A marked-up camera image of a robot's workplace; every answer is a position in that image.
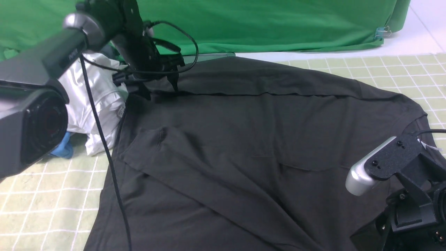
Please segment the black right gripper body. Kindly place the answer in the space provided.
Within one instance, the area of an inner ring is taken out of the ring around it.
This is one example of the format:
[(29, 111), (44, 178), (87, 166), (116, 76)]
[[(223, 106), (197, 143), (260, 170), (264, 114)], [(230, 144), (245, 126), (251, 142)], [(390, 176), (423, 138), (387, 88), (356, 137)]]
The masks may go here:
[(351, 242), (358, 251), (444, 251), (445, 170), (421, 153), (395, 176), (403, 189)]

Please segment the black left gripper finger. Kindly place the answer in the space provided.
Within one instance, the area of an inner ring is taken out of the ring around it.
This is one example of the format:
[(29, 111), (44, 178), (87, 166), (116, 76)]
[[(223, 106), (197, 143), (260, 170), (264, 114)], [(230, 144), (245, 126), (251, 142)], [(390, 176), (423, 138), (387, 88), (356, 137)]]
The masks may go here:
[(172, 85), (172, 88), (174, 92), (178, 92), (178, 79), (179, 79), (179, 73), (177, 72), (177, 68), (171, 68), (169, 71), (169, 74), (166, 76), (169, 83)]

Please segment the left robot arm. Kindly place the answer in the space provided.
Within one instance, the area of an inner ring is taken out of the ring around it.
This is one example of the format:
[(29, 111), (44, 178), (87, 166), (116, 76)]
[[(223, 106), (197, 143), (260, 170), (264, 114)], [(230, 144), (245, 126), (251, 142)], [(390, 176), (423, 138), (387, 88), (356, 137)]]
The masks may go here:
[(67, 15), (64, 29), (1, 62), (0, 175), (17, 175), (53, 151), (68, 125), (67, 91), (59, 78), (83, 53), (112, 43), (128, 67), (124, 81), (167, 76), (177, 91), (180, 48), (152, 38), (135, 0), (85, 0)]

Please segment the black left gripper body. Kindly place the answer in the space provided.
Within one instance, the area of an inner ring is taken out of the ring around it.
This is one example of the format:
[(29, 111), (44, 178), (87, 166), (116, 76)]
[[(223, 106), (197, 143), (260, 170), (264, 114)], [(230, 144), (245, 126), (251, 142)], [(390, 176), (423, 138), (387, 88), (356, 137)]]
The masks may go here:
[(77, 3), (77, 27), (87, 37), (86, 53), (97, 53), (108, 43), (115, 46), (128, 64), (133, 81), (154, 81), (167, 77), (176, 81), (178, 67), (184, 67), (180, 48), (152, 38), (154, 26), (143, 21), (135, 0), (83, 0)]

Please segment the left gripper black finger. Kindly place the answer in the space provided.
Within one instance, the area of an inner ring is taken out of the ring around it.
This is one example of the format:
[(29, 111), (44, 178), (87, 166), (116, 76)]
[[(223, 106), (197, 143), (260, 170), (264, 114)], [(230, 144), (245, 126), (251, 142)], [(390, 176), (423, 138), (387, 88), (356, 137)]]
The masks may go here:
[(146, 87), (145, 82), (138, 82), (138, 95), (146, 100), (151, 100), (151, 92)]

